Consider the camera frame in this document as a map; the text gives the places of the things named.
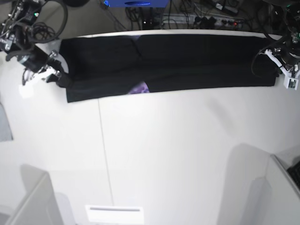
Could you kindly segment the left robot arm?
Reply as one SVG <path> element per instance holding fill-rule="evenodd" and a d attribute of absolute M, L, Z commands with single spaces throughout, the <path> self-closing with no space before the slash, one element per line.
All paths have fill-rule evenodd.
<path fill-rule="evenodd" d="M 259 31 L 269 40 L 260 54 L 270 53 L 278 67 L 296 72 L 300 68 L 300 2 L 298 0 L 260 0 L 255 7 Z"/>

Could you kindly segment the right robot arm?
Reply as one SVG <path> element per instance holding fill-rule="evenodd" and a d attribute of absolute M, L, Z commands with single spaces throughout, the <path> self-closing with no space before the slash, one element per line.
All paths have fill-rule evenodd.
<path fill-rule="evenodd" d="M 54 82 L 59 87 L 69 88 L 73 81 L 68 66 L 57 50 L 45 52 L 39 44 L 59 39 L 68 21 L 66 4 L 56 1 L 63 9 L 63 18 L 58 31 L 38 22 L 37 19 L 48 3 L 46 0 L 14 0 L 7 19 L 0 25 L 0 50 L 6 53 L 6 61 L 16 58 L 24 66 L 22 85 L 36 80 Z"/>

